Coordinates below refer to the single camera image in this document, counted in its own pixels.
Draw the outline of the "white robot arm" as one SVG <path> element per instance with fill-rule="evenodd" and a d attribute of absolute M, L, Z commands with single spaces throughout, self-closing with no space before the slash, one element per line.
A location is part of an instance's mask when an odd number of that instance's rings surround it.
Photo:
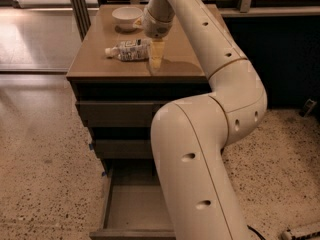
<path fill-rule="evenodd" d="M 151 124 L 153 158 L 176 240 L 251 240 L 222 149 L 250 134 L 267 109 L 262 81 L 201 0 L 149 0 L 150 38 L 179 20 L 211 90 L 162 106 Z"/>

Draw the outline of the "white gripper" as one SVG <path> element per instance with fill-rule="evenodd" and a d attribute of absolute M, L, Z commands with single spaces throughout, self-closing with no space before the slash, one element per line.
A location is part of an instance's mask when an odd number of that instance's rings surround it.
<path fill-rule="evenodd" d="M 168 35 L 172 22 L 162 22 L 155 19 L 147 8 L 143 10 L 142 18 L 134 21 L 133 27 L 144 30 L 144 34 L 152 38 L 148 47 L 149 64 L 152 69 L 161 67 L 165 42 L 161 39 Z"/>

